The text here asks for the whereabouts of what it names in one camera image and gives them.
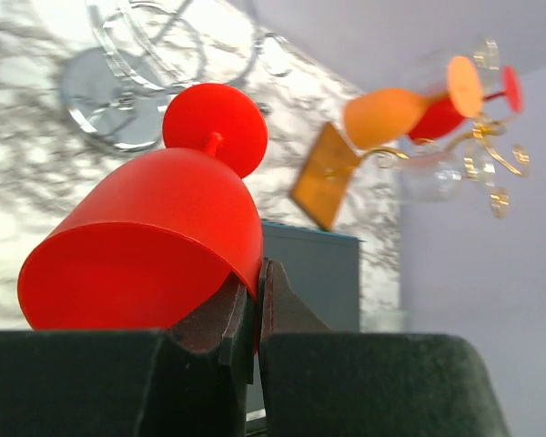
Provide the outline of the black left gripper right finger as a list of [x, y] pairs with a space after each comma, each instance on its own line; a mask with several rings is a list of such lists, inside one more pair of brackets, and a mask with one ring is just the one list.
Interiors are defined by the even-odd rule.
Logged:
[[259, 366], [271, 436], [506, 436], [476, 349], [447, 334], [330, 330], [281, 263], [263, 273]]

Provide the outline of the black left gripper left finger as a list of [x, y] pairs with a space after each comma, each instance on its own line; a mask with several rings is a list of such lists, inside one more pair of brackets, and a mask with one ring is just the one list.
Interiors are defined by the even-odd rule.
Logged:
[[0, 331], [0, 436], [241, 436], [253, 319], [227, 279], [169, 330]]

